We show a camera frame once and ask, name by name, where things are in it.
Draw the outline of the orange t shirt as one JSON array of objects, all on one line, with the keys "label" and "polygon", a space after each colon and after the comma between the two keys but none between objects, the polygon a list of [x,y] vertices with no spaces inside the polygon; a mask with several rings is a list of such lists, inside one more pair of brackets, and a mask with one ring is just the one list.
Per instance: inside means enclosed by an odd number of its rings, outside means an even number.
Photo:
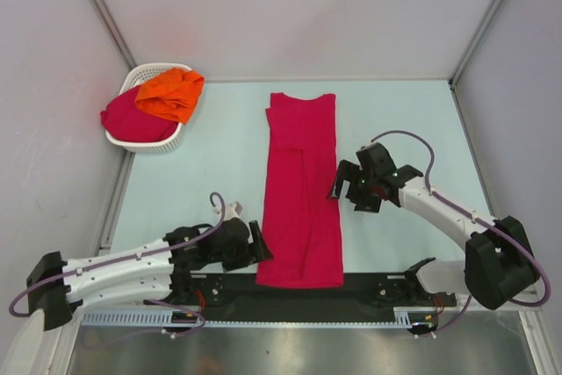
[{"label": "orange t shirt", "polygon": [[186,125],[203,93],[205,78],[194,70],[172,68],[143,83],[135,107],[160,119]]}]

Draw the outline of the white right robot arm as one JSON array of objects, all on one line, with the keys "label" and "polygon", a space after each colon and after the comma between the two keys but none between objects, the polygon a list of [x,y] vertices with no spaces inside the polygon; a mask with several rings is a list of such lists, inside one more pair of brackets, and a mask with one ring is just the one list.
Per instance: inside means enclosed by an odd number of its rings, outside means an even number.
[{"label": "white right robot arm", "polygon": [[407,299],[427,305],[437,292],[461,293],[495,310],[544,276],[522,223],[468,211],[430,185],[426,174],[390,159],[340,161],[330,195],[345,197],[359,212],[376,213],[385,202],[411,212],[439,229],[460,249],[460,261],[428,258],[405,283]]}]

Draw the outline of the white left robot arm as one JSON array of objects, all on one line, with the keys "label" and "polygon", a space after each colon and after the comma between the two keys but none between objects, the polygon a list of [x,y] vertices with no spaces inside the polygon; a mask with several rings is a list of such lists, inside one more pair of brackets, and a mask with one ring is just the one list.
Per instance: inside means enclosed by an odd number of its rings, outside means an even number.
[{"label": "white left robot arm", "polygon": [[273,255],[256,221],[232,218],[179,227],[162,239],[114,255],[64,260],[44,255],[26,280],[28,312],[43,312],[44,329],[73,320],[77,310],[131,302],[183,305],[195,293],[192,272],[211,263],[223,271],[269,261]]}]

